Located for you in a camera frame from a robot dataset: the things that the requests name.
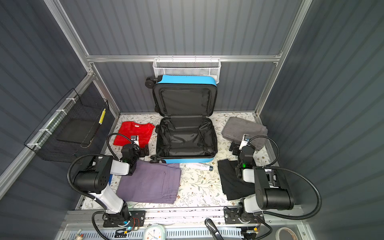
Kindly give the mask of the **red t-shirt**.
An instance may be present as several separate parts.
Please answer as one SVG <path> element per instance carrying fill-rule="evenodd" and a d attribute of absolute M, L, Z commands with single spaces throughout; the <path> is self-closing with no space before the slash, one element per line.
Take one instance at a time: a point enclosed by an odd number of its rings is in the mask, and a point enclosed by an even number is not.
<path fill-rule="evenodd" d="M 150 141 L 155 126 L 151 123 L 138 124 L 135 122 L 123 122 L 118 134 L 124 135 L 128 138 L 131 136 L 139 137 L 139 146 L 144 148 Z"/>

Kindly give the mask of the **purple trousers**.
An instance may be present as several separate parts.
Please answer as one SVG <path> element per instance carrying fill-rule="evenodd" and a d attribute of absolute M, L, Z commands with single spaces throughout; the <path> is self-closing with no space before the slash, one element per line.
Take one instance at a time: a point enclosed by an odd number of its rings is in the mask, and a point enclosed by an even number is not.
<path fill-rule="evenodd" d="M 131 176 L 122 176 L 117 196 L 126 202 L 173 204 L 182 170 L 179 164 L 151 164 L 139 160 Z"/>

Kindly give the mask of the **black t-shirt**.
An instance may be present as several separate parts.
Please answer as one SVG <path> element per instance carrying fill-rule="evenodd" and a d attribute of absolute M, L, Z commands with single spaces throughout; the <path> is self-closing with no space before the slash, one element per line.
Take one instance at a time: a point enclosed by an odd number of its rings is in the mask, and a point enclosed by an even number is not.
<path fill-rule="evenodd" d="M 218 161 L 222 190 L 228 201 L 245 198 L 255 193 L 254 184 L 243 182 L 237 177 L 236 167 L 236 161 L 229 161 L 228 159 Z"/>

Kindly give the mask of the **white cream tube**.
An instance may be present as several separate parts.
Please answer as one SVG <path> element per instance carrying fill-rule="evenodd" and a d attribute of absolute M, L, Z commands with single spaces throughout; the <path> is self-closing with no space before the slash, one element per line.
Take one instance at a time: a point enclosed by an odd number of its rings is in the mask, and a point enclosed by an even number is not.
<path fill-rule="evenodd" d="M 187 163 L 186 168 L 197 169 L 202 171 L 213 171 L 213 167 L 203 163 Z"/>

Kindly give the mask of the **blue hardshell suitcase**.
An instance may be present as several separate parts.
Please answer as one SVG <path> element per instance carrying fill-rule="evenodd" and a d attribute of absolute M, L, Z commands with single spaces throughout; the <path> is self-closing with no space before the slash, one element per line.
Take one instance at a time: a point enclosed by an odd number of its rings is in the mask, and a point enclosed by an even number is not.
<path fill-rule="evenodd" d="M 209 76 L 148 77 L 155 111 L 162 119 L 155 127 L 156 153 L 151 163 L 208 163 L 218 153 L 213 114 L 218 88 Z"/>

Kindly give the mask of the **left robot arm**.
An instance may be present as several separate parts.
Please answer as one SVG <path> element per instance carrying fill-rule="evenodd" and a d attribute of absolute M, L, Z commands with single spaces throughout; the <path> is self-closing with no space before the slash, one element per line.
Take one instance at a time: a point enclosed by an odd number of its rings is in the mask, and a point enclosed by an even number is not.
<path fill-rule="evenodd" d="M 122 159 L 114 156 L 87 154 L 74 160 L 67 172 L 70 187 L 103 207 L 105 226 L 127 226 L 134 221 L 127 204 L 110 185 L 110 176 L 132 176 L 140 158 L 149 155 L 148 146 L 123 146 Z"/>

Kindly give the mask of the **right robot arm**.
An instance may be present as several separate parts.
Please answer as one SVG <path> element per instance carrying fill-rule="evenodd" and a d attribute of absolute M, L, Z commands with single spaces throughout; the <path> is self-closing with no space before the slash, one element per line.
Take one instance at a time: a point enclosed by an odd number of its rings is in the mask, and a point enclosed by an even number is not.
<path fill-rule="evenodd" d="M 234 166 L 236 180 L 243 186 L 251 184 L 252 191 L 240 199 L 231 216 L 241 223 L 255 221 L 267 210 L 285 211 L 294 208 L 294 197 L 285 174 L 270 166 L 258 167 L 254 161 L 254 148 L 247 142 L 231 143 L 229 151 L 237 156 Z"/>

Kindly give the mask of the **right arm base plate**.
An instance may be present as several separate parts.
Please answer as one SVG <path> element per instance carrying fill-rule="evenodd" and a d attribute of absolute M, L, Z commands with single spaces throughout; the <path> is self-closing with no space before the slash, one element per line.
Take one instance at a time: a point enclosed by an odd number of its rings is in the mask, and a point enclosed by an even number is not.
<path fill-rule="evenodd" d="M 261 224 L 260 220 L 265 220 L 263 214 L 247 213 L 238 207 L 224 207 L 224 218 L 227 225 L 236 224 Z"/>

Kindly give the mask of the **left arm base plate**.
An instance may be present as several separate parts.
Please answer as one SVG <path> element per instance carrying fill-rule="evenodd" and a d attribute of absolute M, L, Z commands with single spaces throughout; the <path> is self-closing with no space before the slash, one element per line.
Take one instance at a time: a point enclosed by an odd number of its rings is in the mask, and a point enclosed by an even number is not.
<path fill-rule="evenodd" d="M 142 227 L 145 220 L 145 211 L 130 211 L 128 214 L 103 214 L 104 228 L 123 227 L 128 224 L 128 227 Z"/>

